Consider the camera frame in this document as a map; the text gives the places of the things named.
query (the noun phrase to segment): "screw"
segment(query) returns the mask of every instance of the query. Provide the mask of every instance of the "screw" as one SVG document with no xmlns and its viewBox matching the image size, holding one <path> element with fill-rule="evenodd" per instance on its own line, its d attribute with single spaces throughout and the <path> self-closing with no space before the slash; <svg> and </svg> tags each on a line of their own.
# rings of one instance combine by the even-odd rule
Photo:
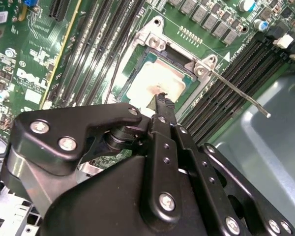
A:
<svg viewBox="0 0 295 236">
<path fill-rule="evenodd" d="M 149 45 L 150 45 L 150 47 L 152 47 L 152 48 L 157 48 L 159 44 L 160 44 L 159 38 L 152 37 L 152 38 L 149 40 Z"/>
<path fill-rule="evenodd" d="M 129 108 L 129 112 L 134 116 L 138 115 L 138 112 L 134 108 Z"/>
<path fill-rule="evenodd" d="M 184 134 L 187 133 L 187 130 L 186 130 L 184 127 L 180 127 L 180 131 L 181 131 L 182 133 L 184 133 Z"/>
<path fill-rule="evenodd" d="M 158 119 L 159 119 L 162 123 L 166 123 L 166 120 L 165 120 L 164 117 L 159 117 Z"/>
<path fill-rule="evenodd" d="M 49 125 L 42 121 L 35 121 L 30 124 L 30 129 L 36 134 L 45 134 L 49 131 Z"/>
<path fill-rule="evenodd" d="M 209 150 L 209 152 L 215 153 L 215 150 L 211 146 L 207 146 L 207 149 Z"/>
<path fill-rule="evenodd" d="M 73 151 L 77 147 L 77 143 L 69 137 L 60 139 L 58 144 L 65 151 Z"/>
<path fill-rule="evenodd" d="M 277 234 L 281 233 L 279 226 L 274 220 L 269 220 L 269 225 L 274 232 L 276 232 Z"/>
<path fill-rule="evenodd" d="M 38 12 L 39 11 L 39 6 L 35 6 L 33 7 L 34 12 Z"/>
<path fill-rule="evenodd" d="M 239 235 L 240 233 L 240 228 L 238 223 L 231 217 L 226 217 L 225 219 L 226 225 L 228 229 L 234 234 L 234 235 Z"/>
<path fill-rule="evenodd" d="M 292 230 L 287 223 L 285 223 L 284 221 L 281 221 L 281 225 L 289 234 L 292 234 Z"/>
<path fill-rule="evenodd" d="M 159 203 L 166 211 L 172 211 L 175 209 L 175 202 L 171 196 L 167 193 L 162 193 L 159 195 Z"/>
</svg>

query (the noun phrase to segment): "green circuit board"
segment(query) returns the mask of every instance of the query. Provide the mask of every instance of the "green circuit board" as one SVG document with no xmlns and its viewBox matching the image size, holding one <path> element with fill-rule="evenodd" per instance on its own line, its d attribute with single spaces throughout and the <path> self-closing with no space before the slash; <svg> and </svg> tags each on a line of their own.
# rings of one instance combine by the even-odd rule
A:
<svg viewBox="0 0 295 236">
<path fill-rule="evenodd" d="M 295 33 L 295 3 L 292 0 L 258 0 L 251 12 L 241 12 L 238 9 L 238 0 L 194 0 L 194 6 L 190 12 L 186 13 L 183 8 L 187 1 L 181 0 L 174 5 L 170 0 L 147 0 L 134 21 L 130 38 L 133 40 L 138 31 L 154 17 L 159 16 L 164 20 L 163 34 L 168 39 L 198 59 L 208 55 L 217 56 L 215 71 L 221 73 L 256 34 L 257 30 L 253 27 L 253 23 L 261 15 L 266 18 L 270 26 L 280 21 Z M 6 12 L 6 19 L 0 24 L 0 90 L 8 92 L 8 96 L 0 101 L 0 135 L 4 139 L 8 139 L 12 120 L 19 113 L 64 106 L 61 99 L 54 99 L 60 97 L 61 91 L 57 91 L 57 88 L 63 80 L 65 69 L 71 66 L 70 71 L 72 71 L 75 68 L 68 62 L 81 34 L 81 28 L 87 24 L 86 15 L 90 6 L 96 3 L 99 9 L 104 2 L 103 0 L 94 2 L 71 0 L 65 18 L 60 22 L 49 16 L 51 0 L 39 1 L 38 5 L 33 7 L 25 7 L 22 0 L 0 2 L 0 12 Z M 131 9 L 135 1 L 129 2 L 129 9 Z M 118 1 L 112 3 L 108 15 L 113 16 L 116 13 L 118 4 Z M 192 19 L 199 7 L 207 11 L 207 16 L 200 23 Z M 286 8 L 290 10 L 290 13 L 282 16 Z M 225 13 L 230 14 L 226 19 L 223 18 Z M 210 15 L 214 15 L 217 22 L 225 23 L 227 32 L 234 33 L 233 41 L 227 41 L 225 36 L 217 36 L 214 33 L 217 24 L 211 29 L 206 29 L 204 25 Z M 151 57 L 161 58 L 160 55 L 153 54 L 151 51 L 147 52 L 147 49 L 147 46 L 137 46 L 129 60 L 123 62 L 124 67 L 118 74 L 112 89 L 116 102 L 129 101 L 127 97 L 131 86 L 129 81 L 135 80 L 135 78 L 131 79 L 131 75 L 136 69 L 142 68 L 148 60 L 153 61 Z M 73 94 L 77 93 L 85 75 L 90 70 L 90 61 L 94 56 L 92 52 L 83 64 L 76 86 L 72 90 Z M 102 65 L 107 59 L 107 54 L 103 55 L 97 69 L 91 73 L 91 80 L 85 89 L 86 95 L 91 93 L 93 84 L 98 80 L 98 74 L 105 70 Z M 106 68 L 106 74 L 98 85 L 92 104 L 103 103 L 115 66 L 116 60 L 109 68 Z M 186 89 L 176 101 L 176 107 L 179 109 L 195 91 L 199 81 L 193 80 L 191 75 L 179 67 L 176 67 L 176 70 L 184 74 L 185 82 L 188 81 Z M 277 78 L 281 73 L 279 71 L 274 77 Z M 63 89 L 69 86 L 69 82 L 65 80 L 62 83 Z M 195 96 L 194 101 L 199 99 L 199 95 L 200 93 Z M 186 110 L 192 108 L 194 101 L 186 107 Z"/>
</svg>

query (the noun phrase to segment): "gray metal panel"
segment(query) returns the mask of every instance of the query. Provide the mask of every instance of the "gray metal panel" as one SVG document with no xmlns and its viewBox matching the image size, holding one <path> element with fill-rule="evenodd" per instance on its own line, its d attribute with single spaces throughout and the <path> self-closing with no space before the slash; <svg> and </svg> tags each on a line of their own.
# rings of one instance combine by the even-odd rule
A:
<svg viewBox="0 0 295 236">
<path fill-rule="evenodd" d="M 215 146 L 295 227 L 295 75 L 275 82 Z"/>
</svg>

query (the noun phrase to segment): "motherboard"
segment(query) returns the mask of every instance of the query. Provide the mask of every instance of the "motherboard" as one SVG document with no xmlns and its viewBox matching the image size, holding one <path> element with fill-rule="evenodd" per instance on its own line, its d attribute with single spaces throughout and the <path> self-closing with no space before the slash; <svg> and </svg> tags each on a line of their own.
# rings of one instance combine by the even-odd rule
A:
<svg viewBox="0 0 295 236">
<path fill-rule="evenodd" d="M 293 64 L 295 0 L 0 0 L 0 140 L 22 112 L 126 102 L 151 117 L 166 93 L 200 145 Z M 38 229 L 24 208 L 34 218 L 15 235 Z"/>
</svg>

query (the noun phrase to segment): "mounting hole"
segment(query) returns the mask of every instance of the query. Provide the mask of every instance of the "mounting hole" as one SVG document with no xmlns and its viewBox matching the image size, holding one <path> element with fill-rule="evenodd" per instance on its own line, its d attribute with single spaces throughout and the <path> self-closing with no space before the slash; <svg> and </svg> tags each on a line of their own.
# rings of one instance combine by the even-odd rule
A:
<svg viewBox="0 0 295 236">
<path fill-rule="evenodd" d="M 156 20 L 154 21 L 154 24 L 156 24 L 157 26 L 160 26 L 160 25 L 161 25 L 161 22 L 160 22 L 158 19 L 156 19 Z"/>
<path fill-rule="evenodd" d="M 246 33 L 247 31 L 248 31 L 248 28 L 247 28 L 247 27 L 244 27 L 244 28 L 242 28 L 242 30 L 241 30 L 242 33 Z"/>
<path fill-rule="evenodd" d="M 171 161 L 170 161 L 170 159 L 168 158 L 168 157 L 165 157 L 164 159 L 163 159 L 163 161 L 166 163 L 166 164 L 169 164 Z"/>
<path fill-rule="evenodd" d="M 211 183 L 215 183 L 215 179 L 212 178 L 212 177 L 208 178 L 208 180 L 209 180 Z"/>
</svg>

